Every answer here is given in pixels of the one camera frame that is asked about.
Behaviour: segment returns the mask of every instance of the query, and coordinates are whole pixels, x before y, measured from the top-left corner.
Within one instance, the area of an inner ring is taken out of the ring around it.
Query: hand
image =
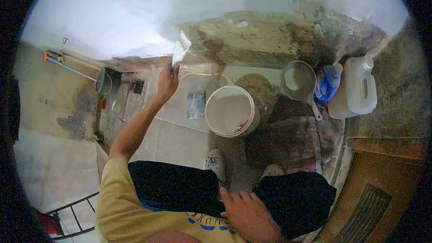
[[[162,103],[166,103],[175,93],[178,86],[178,71],[180,65],[177,64],[174,70],[171,68],[171,62],[167,61],[159,74],[159,88],[156,98]]]
[[[273,243],[282,240],[282,230],[255,193],[228,194],[221,188],[220,195],[226,209],[221,215],[246,241]]]

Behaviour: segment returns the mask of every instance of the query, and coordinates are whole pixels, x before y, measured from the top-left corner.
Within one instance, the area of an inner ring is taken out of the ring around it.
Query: yellow t-shirt
[[[101,242],[142,242],[167,231],[181,231],[204,243],[246,242],[224,219],[142,208],[127,162],[118,158],[109,160],[102,173],[95,229]]]

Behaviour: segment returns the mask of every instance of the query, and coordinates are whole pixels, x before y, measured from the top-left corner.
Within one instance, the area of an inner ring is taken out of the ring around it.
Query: plastic bucket
[[[204,116],[214,133],[227,138],[245,136],[260,123],[260,111],[251,95],[235,85],[213,92],[207,101]]]

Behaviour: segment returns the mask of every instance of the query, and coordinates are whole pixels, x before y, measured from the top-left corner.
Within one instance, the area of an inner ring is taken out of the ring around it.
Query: white grout line
[[[164,120],[164,119],[159,118],[159,117],[155,117],[155,118],[157,118],[157,119],[159,119],[159,120],[162,120],[162,121],[170,122],[170,123],[172,123],[172,124],[176,124],[176,125],[179,125],[179,126],[182,126],[182,127],[185,127],[185,128],[191,128],[191,127],[184,126],[184,125],[181,125],[181,124],[178,124],[178,123],[175,123],[175,122],[171,122],[171,121],[168,121],[168,120]],[[204,132],[204,133],[208,133],[208,134],[214,134],[214,135],[216,135],[215,133],[210,132],[210,131],[205,132],[205,131],[200,130],[200,129],[197,129],[197,128],[191,128],[191,129],[196,130],[196,131],[199,131],[199,132]]]

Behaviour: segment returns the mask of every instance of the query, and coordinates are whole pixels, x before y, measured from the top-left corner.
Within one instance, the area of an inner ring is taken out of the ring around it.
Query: shoe
[[[213,149],[207,153],[204,159],[204,170],[212,170],[221,182],[225,182],[225,166],[223,155],[219,149]]]
[[[264,170],[264,173],[261,177],[261,179],[265,176],[280,176],[280,175],[284,175],[284,170],[282,169],[282,167],[280,165],[277,164],[270,164],[269,166],[266,167],[266,169]]]

